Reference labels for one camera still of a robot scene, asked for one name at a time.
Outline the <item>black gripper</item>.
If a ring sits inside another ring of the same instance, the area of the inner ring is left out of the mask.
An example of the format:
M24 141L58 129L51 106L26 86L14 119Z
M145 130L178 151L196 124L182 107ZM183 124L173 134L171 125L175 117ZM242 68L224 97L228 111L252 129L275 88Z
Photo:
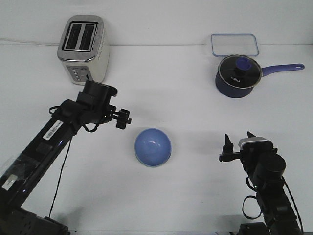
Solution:
M119 129L125 129L128 124L131 124L132 119L129 118L130 111L121 109L117 111L117 108L113 105L102 105L97 108L100 113L100 119L97 124L105 124L112 119L116 120L116 127Z
M256 136L247 131L248 138L255 138ZM233 151L233 143L230 141L230 138L227 134L224 135L224 146L222 149L222 153L219 155L220 162L230 162L233 160L240 160L244 169L255 168L256 160L253 157L255 148L247 148L244 150L240 150L239 152Z

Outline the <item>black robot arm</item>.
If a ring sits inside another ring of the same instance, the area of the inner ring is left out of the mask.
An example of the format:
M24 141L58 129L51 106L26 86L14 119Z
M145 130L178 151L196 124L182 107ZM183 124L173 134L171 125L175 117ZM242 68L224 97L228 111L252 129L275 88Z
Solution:
M246 184L255 192L253 196L260 207L263 222L243 223L239 235L302 235L303 225L292 195L287 196L287 186L283 173L286 161L277 153L273 143L263 137L247 133L238 144L239 152L234 152L228 135L219 156L220 162L239 159L247 173Z
M0 233L2 235L68 235L68 227L41 218L22 208L22 204L44 176L66 144L88 124L108 123L125 129L130 112L110 105L117 95L115 87L87 81L76 101L66 100L53 107L51 119L0 175Z

